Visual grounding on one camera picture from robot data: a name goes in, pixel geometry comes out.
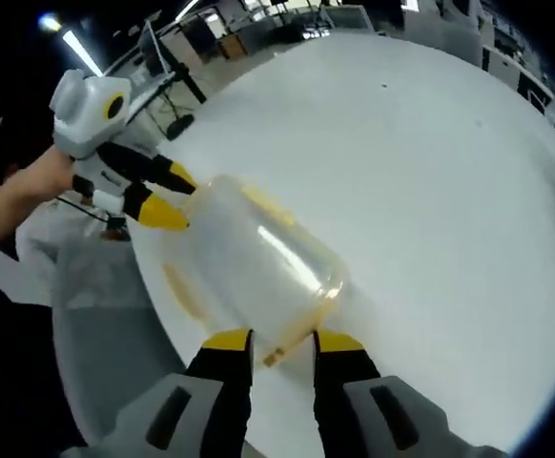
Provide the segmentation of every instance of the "plastic container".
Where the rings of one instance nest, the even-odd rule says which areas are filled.
[[[287,359],[339,306],[339,256],[258,190],[218,176],[183,211],[190,227],[163,243],[177,301],[208,334],[254,329],[256,368]]]

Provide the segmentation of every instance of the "human hand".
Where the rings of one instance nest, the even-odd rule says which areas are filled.
[[[52,145],[29,167],[18,172],[31,197],[51,200],[72,188],[72,160]]]

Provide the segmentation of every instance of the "desk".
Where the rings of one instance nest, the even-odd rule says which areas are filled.
[[[441,406],[463,439],[512,451],[555,393],[555,130],[543,116],[457,57],[336,34],[246,73],[195,118],[163,154],[292,212],[348,266],[343,330],[379,371]],[[166,236],[130,230],[188,363],[206,334],[165,281]],[[247,440],[267,456],[323,456],[311,387],[273,382],[255,378]]]

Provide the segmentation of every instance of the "white tabletop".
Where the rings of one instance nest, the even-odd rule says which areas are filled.
[[[278,56],[195,118],[164,154],[290,210],[349,267],[344,330],[380,372],[441,406],[463,439],[517,446],[555,392],[555,130],[543,116],[458,58],[357,34]],[[165,282],[164,238],[130,227],[188,363],[206,335]],[[323,456],[313,417],[286,401],[308,399],[297,390],[253,397],[247,439],[269,456]]]

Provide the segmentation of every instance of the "gray cloth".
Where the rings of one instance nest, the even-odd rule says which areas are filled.
[[[118,411],[185,366],[154,308],[129,243],[63,246],[51,297],[59,372],[84,439],[97,444]]]

